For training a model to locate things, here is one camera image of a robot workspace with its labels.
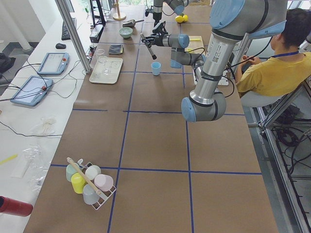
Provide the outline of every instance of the keyboard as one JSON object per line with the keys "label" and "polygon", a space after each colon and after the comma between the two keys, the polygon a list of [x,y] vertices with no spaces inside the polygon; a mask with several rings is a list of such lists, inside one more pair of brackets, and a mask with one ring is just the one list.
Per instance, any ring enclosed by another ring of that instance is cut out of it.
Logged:
{"label": "keyboard", "polygon": [[[74,27],[77,27],[77,19],[76,18],[71,18]],[[63,22],[63,26],[62,26],[62,40],[70,40],[70,34],[68,31],[68,28],[65,25],[65,22]]]}

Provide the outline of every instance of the white table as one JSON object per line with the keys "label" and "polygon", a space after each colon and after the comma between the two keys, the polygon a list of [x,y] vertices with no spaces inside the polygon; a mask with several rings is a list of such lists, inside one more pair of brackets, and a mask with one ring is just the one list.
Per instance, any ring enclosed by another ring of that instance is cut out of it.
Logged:
{"label": "white table", "polygon": [[[53,134],[62,134],[70,116],[72,105],[81,88],[85,72],[83,66],[79,63],[70,73],[71,76],[76,78],[76,80],[69,75],[65,76],[74,67],[75,62],[79,60],[79,57],[71,40],[61,41],[62,22],[61,18],[55,21],[33,51],[28,61],[31,64],[41,63],[47,52],[68,52],[70,59],[64,73],[61,76],[50,77],[54,82],[59,81],[52,86],[51,91],[55,91],[61,96],[66,97],[73,91],[75,84],[76,88],[70,97],[66,99],[60,97],[54,92],[49,92],[42,102],[35,107],[13,104],[10,101],[1,101],[0,110],[2,110],[2,114],[0,114],[0,121],[10,126],[18,133],[26,135],[34,134],[31,132],[31,129],[42,122],[41,118],[53,117],[56,119],[56,123],[52,125],[54,129]],[[91,45],[88,37],[90,34],[89,25],[87,23],[81,24],[78,19],[77,31],[84,46],[84,50],[87,51],[89,45]],[[59,42],[66,44],[66,49],[57,50],[55,45]],[[21,87],[31,75],[36,75],[33,68],[24,68],[13,79],[12,84]],[[16,89],[7,89],[1,96],[0,100],[11,98],[16,91]],[[42,151],[42,161],[44,161],[44,164],[49,164],[55,154],[60,138],[60,136],[42,138],[24,137],[15,134],[5,126],[0,125],[0,161],[14,154],[18,154],[17,158],[0,165],[0,196],[28,202],[34,205],[38,191],[33,191],[32,189],[34,188],[34,185],[31,185],[29,182],[33,172],[31,169],[28,169],[24,177],[20,179],[12,178],[12,171],[17,166],[19,159],[21,159],[23,150],[33,148],[34,146],[40,146]],[[0,214],[1,233],[23,232],[28,219],[29,216],[20,217]]]}

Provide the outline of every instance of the tablet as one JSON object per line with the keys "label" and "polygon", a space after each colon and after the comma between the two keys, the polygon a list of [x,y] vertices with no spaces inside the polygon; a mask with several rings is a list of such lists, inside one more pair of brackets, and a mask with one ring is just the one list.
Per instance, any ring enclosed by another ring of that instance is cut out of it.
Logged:
{"label": "tablet", "polygon": [[60,75],[69,62],[67,52],[48,52],[38,70],[39,75]]}
{"label": "tablet", "polygon": [[28,106],[38,104],[53,84],[52,79],[38,76],[30,76],[10,100],[12,103],[19,103]]}

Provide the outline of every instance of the yellow ball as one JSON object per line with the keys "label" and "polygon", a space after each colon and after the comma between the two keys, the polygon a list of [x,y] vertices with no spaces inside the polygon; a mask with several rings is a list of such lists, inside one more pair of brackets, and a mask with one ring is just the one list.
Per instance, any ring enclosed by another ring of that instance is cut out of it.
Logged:
{"label": "yellow ball", "polygon": [[184,15],[183,19],[184,19],[184,22],[187,22],[188,21],[188,15]]}
{"label": "yellow ball", "polygon": [[176,17],[175,17],[175,21],[176,21],[177,23],[182,23],[182,22],[184,21],[184,18],[183,18],[182,16],[176,16]]}

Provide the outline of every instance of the glass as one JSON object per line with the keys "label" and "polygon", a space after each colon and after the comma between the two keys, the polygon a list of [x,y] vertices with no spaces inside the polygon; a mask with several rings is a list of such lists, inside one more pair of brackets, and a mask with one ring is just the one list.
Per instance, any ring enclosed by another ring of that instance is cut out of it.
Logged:
{"label": "glass", "polygon": [[[96,54],[97,61],[105,67],[105,64],[107,62],[107,56],[105,56],[105,50],[103,49],[96,50],[95,54]],[[108,75],[110,73],[111,73],[111,70],[106,67],[102,70],[102,74],[104,75]]]}

